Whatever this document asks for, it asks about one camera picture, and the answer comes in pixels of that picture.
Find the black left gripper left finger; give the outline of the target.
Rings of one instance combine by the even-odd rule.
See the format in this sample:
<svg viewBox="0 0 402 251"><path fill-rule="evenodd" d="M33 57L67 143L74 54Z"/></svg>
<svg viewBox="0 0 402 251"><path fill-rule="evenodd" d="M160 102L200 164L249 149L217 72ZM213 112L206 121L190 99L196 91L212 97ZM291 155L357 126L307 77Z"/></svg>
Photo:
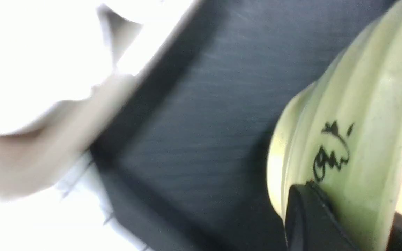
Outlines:
<svg viewBox="0 0 402 251"><path fill-rule="evenodd" d="M328 195L314 181L289 188L284 222L289 251L359 251L334 215Z"/></svg>

